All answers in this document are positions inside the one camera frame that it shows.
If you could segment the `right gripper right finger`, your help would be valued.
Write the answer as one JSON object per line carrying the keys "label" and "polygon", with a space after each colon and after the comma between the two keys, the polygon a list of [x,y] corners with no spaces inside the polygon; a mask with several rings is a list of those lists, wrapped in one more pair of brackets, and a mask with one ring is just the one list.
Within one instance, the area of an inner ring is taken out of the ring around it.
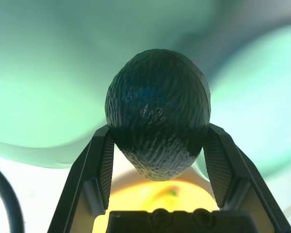
{"label": "right gripper right finger", "polygon": [[290,223],[258,169],[224,129],[210,124],[203,150],[220,210],[248,214],[259,233],[291,233]]}

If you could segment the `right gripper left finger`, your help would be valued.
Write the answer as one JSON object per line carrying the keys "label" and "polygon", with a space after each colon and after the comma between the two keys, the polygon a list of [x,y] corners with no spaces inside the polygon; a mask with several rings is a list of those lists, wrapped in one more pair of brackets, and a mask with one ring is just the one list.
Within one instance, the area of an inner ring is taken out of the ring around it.
{"label": "right gripper left finger", "polygon": [[114,142],[107,126],[96,130],[73,163],[51,220],[50,233],[91,233],[109,206]]}

